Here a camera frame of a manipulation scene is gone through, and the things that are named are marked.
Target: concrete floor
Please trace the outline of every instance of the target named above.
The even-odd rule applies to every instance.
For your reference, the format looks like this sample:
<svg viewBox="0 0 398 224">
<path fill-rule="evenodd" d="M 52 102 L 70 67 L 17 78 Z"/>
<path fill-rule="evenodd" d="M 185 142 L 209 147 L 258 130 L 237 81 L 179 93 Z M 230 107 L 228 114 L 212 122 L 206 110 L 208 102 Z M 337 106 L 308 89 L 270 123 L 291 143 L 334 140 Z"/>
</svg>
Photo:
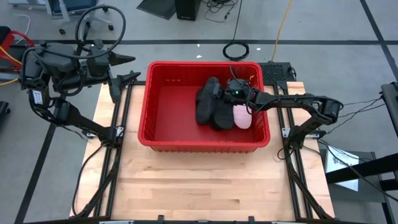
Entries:
<svg viewBox="0 0 398 224">
<path fill-rule="evenodd" d="M 126 14 L 127 29 L 123 40 L 228 40 L 234 33 L 238 7 L 228 20 L 217 24 L 204 20 L 206 8 L 202 4 L 195 22 L 155 17 L 136 9 L 140 0 L 103 0 L 122 9 Z M 395 0 L 367 0 L 371 13 L 385 40 L 398 40 L 398 15 Z M 273 40 L 282 20 L 288 0 L 244 1 L 236 39 Z M 25 18 L 13 14 L 27 14 L 32 18 L 28 36 L 34 40 L 72 40 L 73 26 L 67 34 L 58 33 L 59 21 L 47 20 L 45 11 L 12 7 L 0 2 L 1 25 L 25 31 Z M 115 12 L 98 15 L 114 23 L 115 31 L 93 24 L 88 38 L 115 39 L 121 30 L 120 18 Z M 224 12 L 215 15 L 222 19 Z M 301 0 L 294 1 L 282 31 L 281 40 L 377 40 L 375 32 L 359 0 Z M 131 69 L 141 71 L 140 80 L 146 79 L 147 66 L 155 60 L 226 60 L 222 55 L 224 44 L 147 44 L 120 45 L 115 52 L 137 57 L 135 62 L 112 68 L 115 74 Z M 251 44 L 245 60 L 266 62 L 271 59 L 272 44 Z M 391 55 L 398 57 L 398 46 L 389 45 Z M 239 54 L 239 47 L 229 49 Z M 278 46 L 276 62 L 291 62 L 298 80 L 305 83 L 307 92 L 340 99 L 344 103 L 377 98 L 380 86 L 396 81 L 379 44 L 374 45 L 289 45 Z M 70 100 L 82 114 L 92 118 L 98 99 L 99 87 L 84 89 Z M 18 84 L 0 87 L 0 101 L 10 103 L 12 113 L 0 132 L 0 220 L 13 223 L 21 205 L 27 184 L 47 133 L 49 124 L 33 115 L 27 104 L 27 95 Z M 356 111 L 361 105 L 344 109 Z M 388 112 L 379 108 L 357 115 L 353 120 L 325 137 L 342 149 L 374 151 L 377 157 L 397 152 L 398 139 Z M 39 183 L 25 218 L 25 222 L 67 218 L 77 174 L 86 143 L 75 134 L 57 129 L 46 158 Z M 395 211 L 398 206 L 391 202 Z M 353 222 L 385 223 L 379 204 L 333 201 L 336 216 Z"/>
</svg>

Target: wooden table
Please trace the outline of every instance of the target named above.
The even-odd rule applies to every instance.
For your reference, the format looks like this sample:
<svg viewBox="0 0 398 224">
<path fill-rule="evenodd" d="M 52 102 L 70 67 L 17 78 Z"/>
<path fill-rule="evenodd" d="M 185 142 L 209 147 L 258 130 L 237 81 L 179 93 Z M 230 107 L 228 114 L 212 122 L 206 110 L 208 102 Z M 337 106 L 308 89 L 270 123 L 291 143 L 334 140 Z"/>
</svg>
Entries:
<svg viewBox="0 0 398 224">
<path fill-rule="evenodd" d="M 305 92 L 301 82 L 288 83 L 288 86 L 290 94 Z M 164 215 L 166 220 L 243 221 L 248 216 L 258 221 L 294 220 L 285 162 L 276 157 L 282 148 L 276 109 L 268 111 L 271 141 L 254 153 L 155 152 L 137 139 L 144 88 L 133 86 L 112 219 L 156 220 L 158 215 Z M 268 86 L 266 91 L 273 93 Z M 113 107 L 108 86 L 103 86 L 94 121 L 110 126 Z M 296 124 L 310 117 L 302 109 L 293 109 L 293 113 Z M 98 140 L 91 140 L 85 159 L 99 145 Z M 308 139 L 304 145 L 318 150 L 316 140 Z M 78 211 L 98 188 L 104 152 L 105 149 L 92 158 L 83 171 L 75 204 Z M 321 157 L 305 149 L 301 155 L 309 191 L 325 211 L 334 216 Z M 304 217 L 302 194 L 298 188 L 297 192 Z M 106 192 L 101 214 L 104 214 L 107 198 Z"/>
</svg>

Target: red bin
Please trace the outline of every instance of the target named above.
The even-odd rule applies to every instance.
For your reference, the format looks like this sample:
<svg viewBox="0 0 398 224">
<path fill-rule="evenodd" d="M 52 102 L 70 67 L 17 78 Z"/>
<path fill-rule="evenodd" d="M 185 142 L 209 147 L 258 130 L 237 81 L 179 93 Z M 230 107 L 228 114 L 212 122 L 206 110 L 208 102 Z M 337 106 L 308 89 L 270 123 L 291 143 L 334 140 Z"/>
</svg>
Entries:
<svg viewBox="0 0 398 224">
<path fill-rule="evenodd" d="M 215 131 L 195 120 L 195 96 L 207 79 L 216 77 L 225 88 L 232 79 L 251 77 L 251 86 L 264 90 L 261 67 L 254 62 L 154 62 L 149 65 L 138 139 L 162 152 L 253 152 L 270 140 L 267 112 L 253 115 L 249 129 Z"/>
</svg>

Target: white cable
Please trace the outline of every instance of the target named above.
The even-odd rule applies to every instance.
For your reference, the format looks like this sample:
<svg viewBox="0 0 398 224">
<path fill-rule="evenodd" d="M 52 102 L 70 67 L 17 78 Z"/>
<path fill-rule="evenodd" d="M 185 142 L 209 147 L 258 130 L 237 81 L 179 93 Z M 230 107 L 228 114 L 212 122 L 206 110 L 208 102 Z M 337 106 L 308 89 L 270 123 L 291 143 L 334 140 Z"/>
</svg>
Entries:
<svg viewBox="0 0 398 224">
<path fill-rule="evenodd" d="M 27 16 L 27 15 L 23 15 L 23 14 L 13 14 L 13 16 L 22 16 L 22 17 L 28 18 L 29 21 L 28 21 L 28 23 L 27 23 L 27 27 L 26 27 L 26 31 L 25 31 L 25 35 L 27 35 L 27 33 L 28 33 L 28 31 L 29 31 L 29 28 L 30 28 L 30 17 Z M 24 39 L 24 38 L 21 37 L 21 38 L 16 42 L 16 44 L 18 44 L 19 42 L 21 42 L 23 39 Z"/>
</svg>

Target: black computer tower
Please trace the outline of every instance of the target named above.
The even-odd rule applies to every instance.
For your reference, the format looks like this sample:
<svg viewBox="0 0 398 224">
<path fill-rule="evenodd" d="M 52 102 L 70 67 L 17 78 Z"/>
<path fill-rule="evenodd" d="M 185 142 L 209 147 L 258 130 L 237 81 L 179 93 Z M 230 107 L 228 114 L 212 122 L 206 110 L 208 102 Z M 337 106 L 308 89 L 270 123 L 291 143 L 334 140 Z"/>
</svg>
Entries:
<svg viewBox="0 0 398 224">
<path fill-rule="evenodd" d="M 197 18 L 201 0 L 175 0 L 177 18 L 194 21 Z"/>
</svg>

